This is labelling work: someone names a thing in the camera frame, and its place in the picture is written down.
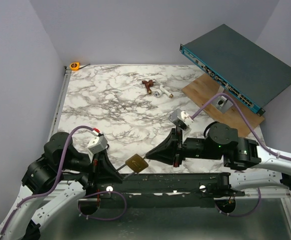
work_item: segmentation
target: metal frame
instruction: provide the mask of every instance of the metal frame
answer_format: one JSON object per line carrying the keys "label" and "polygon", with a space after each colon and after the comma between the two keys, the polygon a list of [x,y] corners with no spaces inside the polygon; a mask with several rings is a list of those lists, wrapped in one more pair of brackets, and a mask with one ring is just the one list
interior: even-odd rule
{"label": "metal frame", "polygon": [[[71,73],[72,73],[72,71],[70,70],[69,67],[67,67],[65,74],[64,74],[62,88],[61,88],[58,103],[57,103],[57,106],[55,109],[53,122],[52,122],[52,125],[50,128],[48,140],[50,139],[50,137],[54,133],[57,132],[58,125],[59,125],[60,118],[61,118],[62,108],[63,108],[64,102],[66,99],[66,93],[67,93],[68,85],[70,82]],[[45,201],[50,201],[58,194],[58,192],[63,191],[63,186],[64,187],[68,186],[66,181],[61,181],[59,183],[59,185],[57,186],[57,189],[55,191],[53,191],[53,193],[50,194],[47,198],[45,198]],[[290,195],[289,190],[287,190],[287,189],[284,189],[282,191],[281,190],[278,191],[278,190],[279,189],[273,188],[273,187],[264,187],[264,188],[261,188],[261,194],[263,197],[266,197],[266,198],[281,198],[282,207],[284,209],[284,212],[285,212],[285,215],[287,218],[287,222],[288,222],[289,228],[291,230],[291,201],[290,201],[291,195]],[[245,193],[246,193],[246,195],[243,198],[257,198],[258,197],[257,191],[253,190],[253,189],[246,190]]]}
{"label": "metal frame", "polygon": [[59,122],[60,122],[60,118],[61,118],[61,112],[62,112],[62,108],[64,106],[65,103],[65,99],[66,99],[66,95],[67,95],[67,90],[68,90],[68,86],[69,86],[69,82],[70,82],[70,77],[71,77],[71,69],[69,66],[66,67],[65,69],[65,74],[63,77],[63,82],[62,82],[62,87],[61,87],[61,91],[60,91],[60,95],[57,101],[57,105],[54,111],[54,116],[53,116],[53,122],[50,128],[50,132],[49,132],[49,136],[48,136],[48,141],[51,138],[51,136],[53,134],[55,134],[58,130],[58,126],[59,126]]}

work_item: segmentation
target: wooden board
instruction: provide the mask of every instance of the wooden board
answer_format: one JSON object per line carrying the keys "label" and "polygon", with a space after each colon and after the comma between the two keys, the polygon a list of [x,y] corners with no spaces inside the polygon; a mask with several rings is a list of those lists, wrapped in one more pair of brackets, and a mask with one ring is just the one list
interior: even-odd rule
{"label": "wooden board", "polygon": [[[203,74],[188,86],[182,89],[182,92],[187,95],[196,105],[202,107],[210,98],[217,94],[219,89],[219,84],[215,82],[207,74]],[[249,123],[255,129],[262,121],[265,119],[263,116],[258,116],[253,113],[247,106],[242,102],[237,100],[231,93],[224,91],[225,94],[232,97],[237,105],[240,107],[244,116],[247,118]],[[215,121],[218,121],[223,124],[227,124],[231,128],[236,128],[238,130],[239,137],[246,137],[250,130],[241,118],[238,110],[232,106],[225,113],[221,113],[213,105],[209,104],[204,111]]]}

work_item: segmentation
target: tape measure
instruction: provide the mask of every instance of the tape measure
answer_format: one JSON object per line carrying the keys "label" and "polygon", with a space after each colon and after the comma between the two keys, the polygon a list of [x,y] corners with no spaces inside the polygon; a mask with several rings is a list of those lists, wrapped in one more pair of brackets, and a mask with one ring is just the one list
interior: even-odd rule
{"label": "tape measure", "polygon": [[86,66],[89,66],[89,65],[90,65],[90,63],[80,67],[80,63],[79,62],[73,62],[73,63],[70,64],[70,69],[72,71],[78,71],[78,70],[83,69],[83,68],[85,68]]}
{"label": "tape measure", "polygon": [[70,69],[72,71],[78,71],[80,68],[80,63],[79,62],[73,62],[70,64]]}

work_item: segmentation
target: gray wall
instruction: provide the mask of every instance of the gray wall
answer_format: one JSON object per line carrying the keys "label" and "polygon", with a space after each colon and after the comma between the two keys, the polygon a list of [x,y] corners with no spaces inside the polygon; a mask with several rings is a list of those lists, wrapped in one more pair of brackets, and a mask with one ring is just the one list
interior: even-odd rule
{"label": "gray wall", "polygon": [[0,1],[0,223],[43,152],[63,75],[30,2]]}
{"label": "gray wall", "polygon": [[[280,0],[256,43],[291,66],[291,1]],[[266,144],[291,152],[291,86],[265,110],[261,129]]]}
{"label": "gray wall", "polygon": [[190,64],[185,44],[225,23],[257,40],[279,0],[30,0],[65,65]]}

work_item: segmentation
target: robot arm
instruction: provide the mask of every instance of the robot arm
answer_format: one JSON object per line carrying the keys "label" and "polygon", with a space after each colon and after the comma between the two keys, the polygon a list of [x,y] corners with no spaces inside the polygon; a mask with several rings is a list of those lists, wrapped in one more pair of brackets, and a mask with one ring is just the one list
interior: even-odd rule
{"label": "robot arm", "polygon": [[121,175],[107,157],[107,140],[95,130],[92,134],[94,137],[88,145],[88,154],[79,153],[72,145],[72,140],[67,148],[63,169],[82,173],[78,174],[76,181],[45,205],[43,203],[47,196],[34,197],[20,204],[23,199],[46,193],[52,188],[69,134],[58,132],[44,145],[44,154],[29,165],[22,178],[19,194],[0,224],[0,240],[37,240],[40,238],[40,231],[62,209],[83,198],[87,189],[93,191],[93,182],[102,183],[104,179],[113,183],[122,182]]}
{"label": "robot arm", "polygon": [[269,148],[277,155],[269,153],[256,141],[238,137],[238,130],[216,122],[209,126],[205,138],[187,137],[193,120],[180,109],[175,110],[170,121],[176,125],[168,137],[146,154],[147,159],[179,167],[185,158],[221,160],[232,170],[244,171],[248,168],[267,171],[251,173],[231,173],[230,189],[241,191],[247,188],[283,187],[291,190],[291,153]]}
{"label": "robot arm", "polygon": [[[291,160],[287,159],[291,158],[291,153],[275,149],[269,152],[254,140],[238,137],[236,129],[218,122],[209,126],[205,138],[188,137],[193,120],[179,109],[171,115],[170,120],[176,127],[161,144],[146,154],[147,159],[179,167],[185,158],[223,158],[224,166],[233,170],[259,168],[265,171],[134,175],[148,166],[142,157],[134,155],[125,164],[133,173],[123,175],[119,173],[121,167],[115,169],[111,164],[107,155],[107,140],[102,134],[93,132],[88,154],[85,154],[73,147],[72,140],[69,145],[66,144],[68,133],[58,132],[44,145],[44,154],[29,165],[18,197],[0,224],[0,239],[38,240],[40,231],[62,209],[84,196],[98,194],[107,187],[121,192],[128,206],[137,208],[153,208],[153,203],[156,207],[213,208],[214,198],[234,194],[243,196],[242,190],[247,188],[276,186],[291,190]],[[29,196],[51,192],[56,179],[63,179],[63,175],[60,178],[57,175],[65,145],[68,147],[62,169],[80,172],[77,181],[44,206],[42,204],[47,195],[34,197],[20,205]],[[117,197],[100,194],[97,201],[86,201],[86,204],[89,211],[93,204],[99,207],[100,201],[102,208],[118,208],[120,204]]]}

